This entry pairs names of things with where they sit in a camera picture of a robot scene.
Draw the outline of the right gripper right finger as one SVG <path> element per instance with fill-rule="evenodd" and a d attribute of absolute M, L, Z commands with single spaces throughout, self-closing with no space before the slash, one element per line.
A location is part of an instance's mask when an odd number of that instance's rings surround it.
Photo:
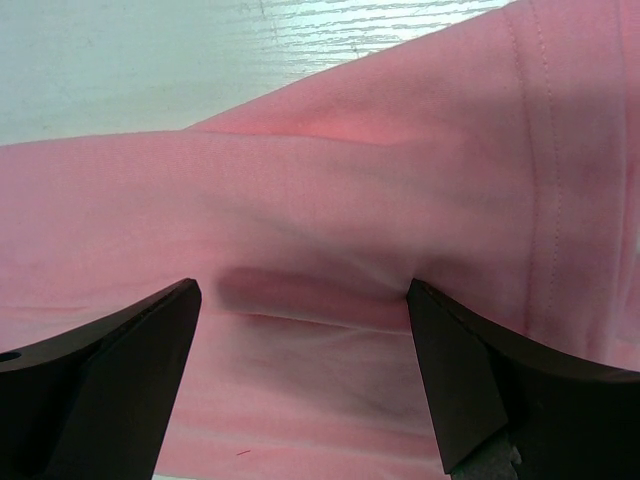
<path fill-rule="evenodd" d="M 419 280 L 406 301 L 449 477 L 638 477 L 637 372 L 530 340 Z"/>

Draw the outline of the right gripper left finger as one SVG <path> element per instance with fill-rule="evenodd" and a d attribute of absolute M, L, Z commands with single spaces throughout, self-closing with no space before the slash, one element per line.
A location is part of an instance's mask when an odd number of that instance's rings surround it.
<path fill-rule="evenodd" d="M 201 302 L 183 279 L 2 353 L 2 478 L 152 478 Z"/>

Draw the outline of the pink t-shirt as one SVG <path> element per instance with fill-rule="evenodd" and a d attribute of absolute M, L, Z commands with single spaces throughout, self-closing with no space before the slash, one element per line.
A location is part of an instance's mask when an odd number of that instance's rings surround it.
<path fill-rule="evenodd" d="M 1 346 L 189 277 L 158 462 L 439 479 L 413 279 L 639 365 L 639 5 L 516 1 L 183 130 L 1 150 Z"/>

